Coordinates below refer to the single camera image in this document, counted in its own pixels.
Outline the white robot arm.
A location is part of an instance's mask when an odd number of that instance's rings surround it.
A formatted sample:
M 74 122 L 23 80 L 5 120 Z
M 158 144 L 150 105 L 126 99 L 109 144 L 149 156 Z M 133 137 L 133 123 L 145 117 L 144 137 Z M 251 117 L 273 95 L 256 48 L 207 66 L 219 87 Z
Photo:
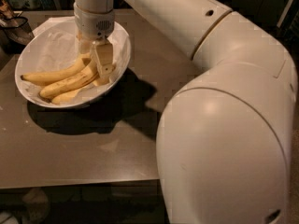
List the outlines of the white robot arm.
M 156 135 L 170 224 L 289 224 L 298 78 L 290 53 L 216 0 L 125 0 L 202 73 L 180 89 Z M 87 39 L 113 30 L 113 0 L 75 0 Z

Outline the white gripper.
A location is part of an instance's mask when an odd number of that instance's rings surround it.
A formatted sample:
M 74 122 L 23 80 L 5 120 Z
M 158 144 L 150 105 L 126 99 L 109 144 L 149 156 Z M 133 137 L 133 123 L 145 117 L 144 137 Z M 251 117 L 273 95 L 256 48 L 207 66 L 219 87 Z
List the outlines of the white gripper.
M 113 45 L 105 39 L 114 31 L 114 11 L 93 13 L 74 4 L 74 16 L 77 30 L 78 52 L 91 52 L 91 58 L 97 65 L 100 78 L 108 78 L 114 70 Z

